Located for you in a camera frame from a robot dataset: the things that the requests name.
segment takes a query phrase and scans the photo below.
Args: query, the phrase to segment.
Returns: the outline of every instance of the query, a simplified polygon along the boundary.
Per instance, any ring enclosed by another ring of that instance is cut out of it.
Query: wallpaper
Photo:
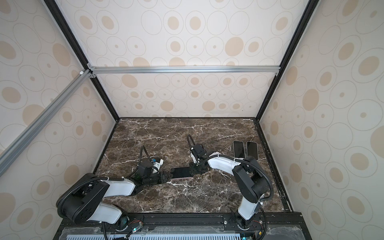
[[[51,240],[56,201],[92,172],[115,124],[87,80],[0,177],[0,239]]]
[[[120,117],[253,117],[275,73],[99,74]]]
[[[384,236],[384,1],[323,0],[261,125],[314,240]]]
[[[0,1],[0,154],[82,67],[38,0]]]
[[[58,0],[93,66],[279,65],[307,0]]]

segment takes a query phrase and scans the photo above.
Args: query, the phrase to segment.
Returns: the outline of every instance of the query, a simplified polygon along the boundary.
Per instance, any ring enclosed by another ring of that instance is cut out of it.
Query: black smartphone
[[[244,143],[242,141],[233,141],[233,155],[238,158],[245,158]]]
[[[173,167],[169,170],[169,173],[173,175],[171,180],[187,179],[193,177],[189,167]]]
[[[259,159],[259,153],[257,152],[256,142],[247,142],[247,155],[254,157],[256,160]]]

